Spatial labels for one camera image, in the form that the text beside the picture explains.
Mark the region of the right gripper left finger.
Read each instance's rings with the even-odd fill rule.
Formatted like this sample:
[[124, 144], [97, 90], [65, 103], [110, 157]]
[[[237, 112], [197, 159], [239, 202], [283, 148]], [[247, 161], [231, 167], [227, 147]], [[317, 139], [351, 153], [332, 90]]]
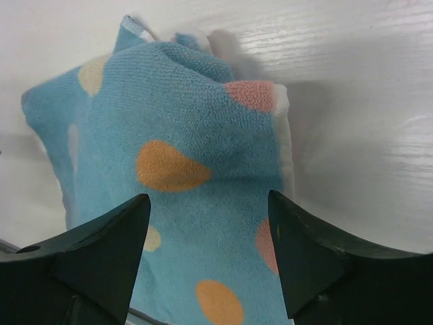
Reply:
[[140, 194], [53, 238], [1, 253], [2, 324], [124, 324], [147, 227]]

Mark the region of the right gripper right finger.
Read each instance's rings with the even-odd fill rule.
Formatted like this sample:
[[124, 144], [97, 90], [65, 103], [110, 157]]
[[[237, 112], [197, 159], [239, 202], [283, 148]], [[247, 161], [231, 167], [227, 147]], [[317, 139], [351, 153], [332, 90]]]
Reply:
[[272, 190], [268, 215], [295, 324], [431, 324], [432, 255], [382, 246]]

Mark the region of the light blue spotted towel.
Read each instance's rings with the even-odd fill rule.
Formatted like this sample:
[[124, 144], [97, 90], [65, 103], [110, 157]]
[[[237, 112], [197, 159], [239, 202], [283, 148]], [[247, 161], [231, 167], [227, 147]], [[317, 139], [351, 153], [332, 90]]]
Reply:
[[69, 228], [146, 193], [131, 299], [166, 324], [287, 324], [268, 194], [294, 191], [289, 101], [233, 34], [155, 39], [125, 17], [114, 50], [22, 95]]

